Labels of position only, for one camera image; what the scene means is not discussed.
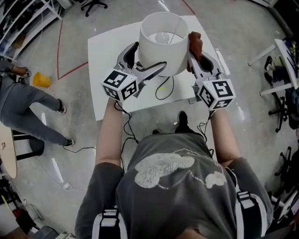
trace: gray pants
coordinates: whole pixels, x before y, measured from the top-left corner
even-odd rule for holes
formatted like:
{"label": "gray pants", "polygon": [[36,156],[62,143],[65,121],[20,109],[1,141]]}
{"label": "gray pants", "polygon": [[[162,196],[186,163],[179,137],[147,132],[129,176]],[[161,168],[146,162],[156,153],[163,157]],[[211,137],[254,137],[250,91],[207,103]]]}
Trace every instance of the gray pants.
{"label": "gray pants", "polygon": [[17,83],[6,98],[1,112],[1,122],[7,127],[40,140],[66,145],[67,139],[54,129],[45,126],[29,108],[34,102],[54,111],[60,108],[59,100],[53,96],[35,87]]}

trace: light bulb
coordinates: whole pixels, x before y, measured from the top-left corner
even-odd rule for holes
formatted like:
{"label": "light bulb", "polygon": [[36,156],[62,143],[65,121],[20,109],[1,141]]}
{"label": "light bulb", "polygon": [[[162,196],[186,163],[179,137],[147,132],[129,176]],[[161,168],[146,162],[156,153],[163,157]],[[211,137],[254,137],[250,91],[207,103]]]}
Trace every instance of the light bulb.
{"label": "light bulb", "polygon": [[166,32],[158,32],[155,36],[157,43],[167,44],[169,41],[169,35]]}

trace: shoulder strap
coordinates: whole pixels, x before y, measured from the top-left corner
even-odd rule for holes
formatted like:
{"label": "shoulder strap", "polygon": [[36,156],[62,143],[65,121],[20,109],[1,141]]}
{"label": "shoulder strap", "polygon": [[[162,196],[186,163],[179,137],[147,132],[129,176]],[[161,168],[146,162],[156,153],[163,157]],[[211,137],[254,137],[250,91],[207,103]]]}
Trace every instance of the shoulder strap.
{"label": "shoulder strap", "polygon": [[241,191],[236,175],[227,168],[236,191],[235,219],[237,225],[237,239],[257,239],[265,235],[267,230],[266,208],[255,194]]}
{"label": "shoulder strap", "polygon": [[96,216],[92,239],[128,239],[123,218],[117,208],[106,209]]}

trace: lamp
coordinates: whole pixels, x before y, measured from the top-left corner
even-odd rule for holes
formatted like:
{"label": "lamp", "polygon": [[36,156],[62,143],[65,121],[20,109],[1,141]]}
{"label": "lamp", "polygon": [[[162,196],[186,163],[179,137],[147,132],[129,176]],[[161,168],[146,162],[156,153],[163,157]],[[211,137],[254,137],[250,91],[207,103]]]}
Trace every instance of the lamp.
{"label": "lamp", "polygon": [[138,58],[144,68],[167,62],[160,76],[174,76],[187,67],[189,28],[178,15],[153,13],[141,25]]}

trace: gray floor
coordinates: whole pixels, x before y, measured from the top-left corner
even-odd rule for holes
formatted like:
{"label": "gray floor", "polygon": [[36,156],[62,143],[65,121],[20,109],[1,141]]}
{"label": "gray floor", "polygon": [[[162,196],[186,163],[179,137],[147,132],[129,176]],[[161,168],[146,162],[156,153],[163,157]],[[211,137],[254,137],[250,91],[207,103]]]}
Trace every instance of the gray floor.
{"label": "gray floor", "polygon": [[[192,14],[182,0],[104,2],[109,5],[108,9],[95,7],[88,18],[78,4],[66,11],[59,49],[60,77],[88,60],[87,39],[94,35],[141,21],[150,13],[164,11],[162,3],[173,13]],[[272,44],[274,38],[282,39],[284,34],[265,8],[246,0],[187,0],[187,3],[195,11],[213,46],[221,50],[231,71],[230,78],[237,99],[227,111],[242,155],[248,159],[267,189],[275,188],[279,185],[279,181],[273,180],[274,171],[281,163],[279,153],[288,146],[297,149],[297,139],[295,131],[287,123],[283,124],[278,134],[275,132],[278,119],[268,116],[268,111],[275,108],[274,99],[271,95],[259,95],[261,90],[270,87],[263,77],[265,59],[252,67],[247,62]],[[51,112],[42,105],[33,105],[32,109],[38,116],[45,112],[50,127],[65,136],[74,137],[77,143],[72,150],[79,150],[96,145],[100,122],[95,121],[93,113],[88,65],[57,80],[60,26],[61,21],[50,25],[43,32],[36,52],[39,36],[23,51],[19,63],[28,66],[33,72],[40,71],[51,77],[51,87],[43,90],[61,98],[67,106],[67,114]],[[141,140],[156,127],[171,130],[180,110],[187,112],[194,130],[207,119],[208,112],[203,103],[189,105],[187,101],[138,111],[133,113],[131,120],[136,137]],[[210,125],[207,136],[208,145],[213,148]],[[134,142],[126,144],[126,164],[135,147]],[[19,151],[25,150],[23,148],[19,146]],[[18,162],[18,176],[13,182],[22,197],[40,210],[46,224],[58,231],[73,232],[78,207],[85,193],[65,191],[53,181],[59,182],[52,158],[56,159],[65,183],[71,183],[75,189],[86,190],[94,166],[95,151],[87,149],[74,154],[47,143],[42,156]]]}

